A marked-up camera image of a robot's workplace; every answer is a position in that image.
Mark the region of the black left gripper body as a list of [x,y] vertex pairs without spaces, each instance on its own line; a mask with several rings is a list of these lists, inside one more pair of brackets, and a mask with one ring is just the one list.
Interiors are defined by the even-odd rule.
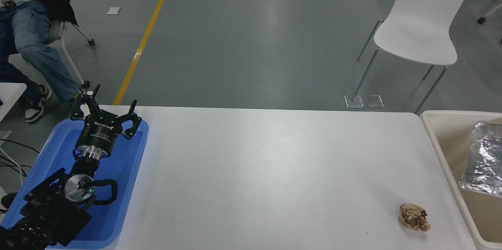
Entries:
[[79,152],[90,146],[102,150],[104,155],[113,151],[118,134],[122,132],[122,124],[118,116],[107,111],[91,113],[85,118],[83,130],[75,144]]

